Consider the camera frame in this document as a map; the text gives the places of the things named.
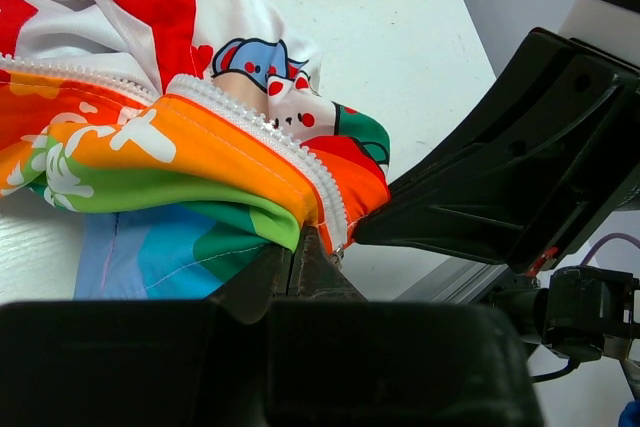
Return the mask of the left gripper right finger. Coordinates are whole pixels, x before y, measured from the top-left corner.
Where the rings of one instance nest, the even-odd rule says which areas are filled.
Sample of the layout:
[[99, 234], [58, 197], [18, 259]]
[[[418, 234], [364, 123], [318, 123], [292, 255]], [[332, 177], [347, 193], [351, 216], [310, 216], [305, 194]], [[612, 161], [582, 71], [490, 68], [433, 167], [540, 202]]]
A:
[[293, 254], [287, 296], [310, 300], [365, 301], [341, 272], [341, 254], [327, 253], [317, 228], [305, 226]]

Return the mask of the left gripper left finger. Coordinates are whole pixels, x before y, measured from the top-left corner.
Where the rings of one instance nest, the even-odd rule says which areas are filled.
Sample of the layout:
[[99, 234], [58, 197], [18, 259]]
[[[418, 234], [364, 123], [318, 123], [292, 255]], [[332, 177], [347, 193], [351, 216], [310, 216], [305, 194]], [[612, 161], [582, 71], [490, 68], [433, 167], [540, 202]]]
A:
[[262, 319], [271, 302], [288, 289], [293, 254], [277, 246], [264, 247], [256, 258], [207, 299], [236, 321], [251, 325]]

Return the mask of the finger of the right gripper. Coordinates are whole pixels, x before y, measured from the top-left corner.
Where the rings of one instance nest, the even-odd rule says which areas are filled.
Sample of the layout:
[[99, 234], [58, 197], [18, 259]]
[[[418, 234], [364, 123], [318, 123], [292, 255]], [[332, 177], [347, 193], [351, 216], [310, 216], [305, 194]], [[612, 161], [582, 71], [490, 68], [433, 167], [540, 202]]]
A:
[[354, 238], [518, 274], [550, 269], [612, 212], [638, 208], [638, 142], [638, 66], [534, 29]]

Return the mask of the colourful children's zip jacket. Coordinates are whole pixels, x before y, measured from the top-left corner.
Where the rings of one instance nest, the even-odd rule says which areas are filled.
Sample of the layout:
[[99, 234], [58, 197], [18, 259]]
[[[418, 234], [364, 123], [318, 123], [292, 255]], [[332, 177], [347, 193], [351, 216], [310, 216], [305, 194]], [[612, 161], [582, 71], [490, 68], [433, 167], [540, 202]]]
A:
[[79, 299], [200, 299], [304, 227], [348, 247], [390, 140], [266, 0], [1, 0], [1, 193], [86, 219]]

